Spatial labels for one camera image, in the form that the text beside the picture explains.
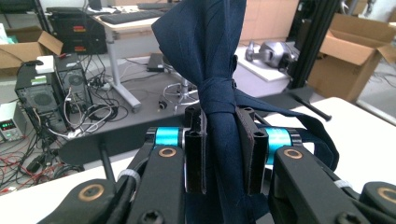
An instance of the small white box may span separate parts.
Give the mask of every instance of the small white box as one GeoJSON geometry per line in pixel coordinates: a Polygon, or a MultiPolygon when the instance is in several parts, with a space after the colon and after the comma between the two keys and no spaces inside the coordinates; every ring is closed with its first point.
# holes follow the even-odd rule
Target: small white box
{"type": "Polygon", "coordinates": [[[55,72],[55,61],[52,55],[38,56],[37,59],[43,62],[43,64],[41,65],[37,64],[35,66],[35,70],[37,71],[38,74],[55,72]]]}

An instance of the white cable tie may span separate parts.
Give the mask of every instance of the white cable tie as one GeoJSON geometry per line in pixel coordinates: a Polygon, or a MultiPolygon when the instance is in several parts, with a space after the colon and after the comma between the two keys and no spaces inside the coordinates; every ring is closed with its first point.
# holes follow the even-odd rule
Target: white cable tie
{"type": "Polygon", "coordinates": [[[135,170],[132,169],[126,169],[120,172],[119,174],[119,178],[120,179],[123,175],[128,175],[134,178],[134,180],[136,181],[136,187],[139,186],[140,184],[140,174],[138,172],[136,172],[135,170]]]}
{"type": "Polygon", "coordinates": [[[349,182],[347,182],[346,180],[336,180],[336,181],[334,181],[334,184],[339,189],[352,188],[352,185],[349,182]]]}

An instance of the cardboard box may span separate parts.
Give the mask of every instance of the cardboard box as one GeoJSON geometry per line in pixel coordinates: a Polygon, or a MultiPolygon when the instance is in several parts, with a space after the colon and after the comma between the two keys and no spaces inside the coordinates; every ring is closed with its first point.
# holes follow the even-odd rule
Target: cardboard box
{"type": "Polygon", "coordinates": [[[247,0],[241,43],[285,41],[298,3],[298,0],[247,0]]]}
{"type": "Polygon", "coordinates": [[[355,102],[382,57],[396,61],[395,35],[387,23],[335,14],[308,85],[324,97],[355,102]]]}
{"type": "Polygon", "coordinates": [[[136,6],[137,3],[156,3],[163,2],[166,3],[166,0],[107,0],[108,4],[113,7],[119,6],[136,6]]]}
{"type": "Polygon", "coordinates": [[[7,35],[15,35],[19,43],[0,45],[0,77],[15,77],[21,61],[36,60],[51,53],[59,55],[63,46],[61,41],[36,26],[7,30],[7,35]]]}

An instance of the navy fabric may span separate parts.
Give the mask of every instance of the navy fabric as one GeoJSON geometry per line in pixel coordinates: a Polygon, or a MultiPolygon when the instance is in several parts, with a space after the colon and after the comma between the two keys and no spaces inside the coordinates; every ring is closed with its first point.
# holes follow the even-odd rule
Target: navy fabric
{"type": "MultiPolygon", "coordinates": [[[[255,223],[268,212],[266,197],[246,195],[235,108],[238,105],[298,118],[318,138],[332,140],[317,119],[263,103],[233,83],[234,52],[241,35],[246,0],[183,0],[152,25],[170,64],[198,87],[207,116],[207,194],[186,195],[187,223],[255,223]]],[[[335,169],[337,156],[324,153],[335,169]]]]}

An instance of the blue cylindrical joint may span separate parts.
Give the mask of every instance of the blue cylindrical joint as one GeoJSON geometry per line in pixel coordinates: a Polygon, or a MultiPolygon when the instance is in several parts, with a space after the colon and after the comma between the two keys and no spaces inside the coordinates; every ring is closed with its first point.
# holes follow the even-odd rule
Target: blue cylindrical joint
{"type": "Polygon", "coordinates": [[[178,127],[159,127],[155,135],[157,146],[178,146],[178,127]]]}
{"type": "Polygon", "coordinates": [[[285,128],[265,127],[268,133],[268,159],[267,164],[274,164],[274,156],[278,148],[292,146],[290,134],[285,128]]]}

